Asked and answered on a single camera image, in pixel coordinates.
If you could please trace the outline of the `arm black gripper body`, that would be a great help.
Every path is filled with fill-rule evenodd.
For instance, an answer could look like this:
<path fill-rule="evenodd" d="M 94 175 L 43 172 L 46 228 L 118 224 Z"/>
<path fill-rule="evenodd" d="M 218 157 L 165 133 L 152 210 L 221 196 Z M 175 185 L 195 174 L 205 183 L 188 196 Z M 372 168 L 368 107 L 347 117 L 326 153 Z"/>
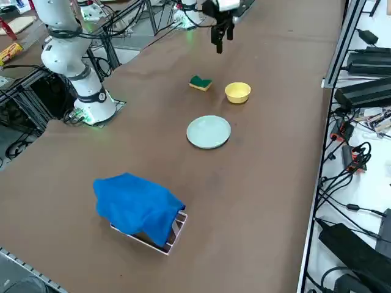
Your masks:
<path fill-rule="evenodd" d="M 216 22 L 211 27 L 228 28 L 235 27 L 233 23 L 234 11 L 228 10 L 224 12 L 212 11 L 210 17 L 214 18 Z"/>

